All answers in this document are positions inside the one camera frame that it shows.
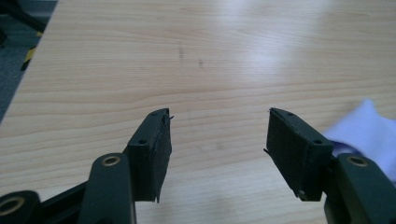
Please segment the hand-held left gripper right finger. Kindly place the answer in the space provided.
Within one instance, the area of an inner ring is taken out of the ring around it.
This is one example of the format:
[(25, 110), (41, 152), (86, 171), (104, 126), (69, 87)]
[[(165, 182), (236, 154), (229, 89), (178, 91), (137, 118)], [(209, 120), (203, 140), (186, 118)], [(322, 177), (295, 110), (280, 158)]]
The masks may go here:
[(264, 150), (297, 198), (326, 197), (328, 224), (396, 224), (396, 188), (372, 160), (334, 156), (333, 144), (297, 115), (269, 109)]

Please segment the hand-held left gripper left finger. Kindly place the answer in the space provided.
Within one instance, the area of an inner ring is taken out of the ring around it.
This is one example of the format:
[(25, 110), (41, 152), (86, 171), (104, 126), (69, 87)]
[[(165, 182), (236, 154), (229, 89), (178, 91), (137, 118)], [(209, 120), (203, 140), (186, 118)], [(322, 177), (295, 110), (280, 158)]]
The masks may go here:
[(167, 108), (149, 113), (121, 153), (92, 164), (78, 224), (137, 224), (135, 204), (157, 202), (172, 144)]

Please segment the yellow black striped tape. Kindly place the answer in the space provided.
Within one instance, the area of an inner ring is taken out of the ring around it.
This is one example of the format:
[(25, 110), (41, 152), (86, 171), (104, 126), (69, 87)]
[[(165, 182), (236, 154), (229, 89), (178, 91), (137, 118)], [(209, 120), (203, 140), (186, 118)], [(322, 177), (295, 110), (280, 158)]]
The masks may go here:
[[(42, 35), (43, 35), (42, 32), (37, 32), (37, 33), (36, 33), (36, 36), (37, 36), (37, 37), (41, 37)], [(27, 51), (26, 57), (25, 57), (25, 59), (24, 59), (24, 61), (23, 61), (23, 64), (22, 64), (22, 66), (21, 66), (21, 71), (25, 71), (25, 70), (27, 69), (27, 67), (28, 67), (28, 65), (29, 65), (29, 63), (30, 63), (30, 61), (33, 59), (33, 56), (34, 56), (34, 54), (35, 54), (35, 49), (36, 49), (36, 47), (37, 47), (37, 46), (31, 47), (31, 48), (29, 48), (29, 50)]]

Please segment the light purple cloth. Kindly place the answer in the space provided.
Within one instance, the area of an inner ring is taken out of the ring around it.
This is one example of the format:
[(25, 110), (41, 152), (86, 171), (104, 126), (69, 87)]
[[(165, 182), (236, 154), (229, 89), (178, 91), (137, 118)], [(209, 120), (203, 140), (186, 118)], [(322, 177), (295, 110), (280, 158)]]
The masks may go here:
[(363, 100), (324, 136), (334, 155), (353, 153), (374, 161), (396, 187), (396, 119), (382, 117), (370, 99)]

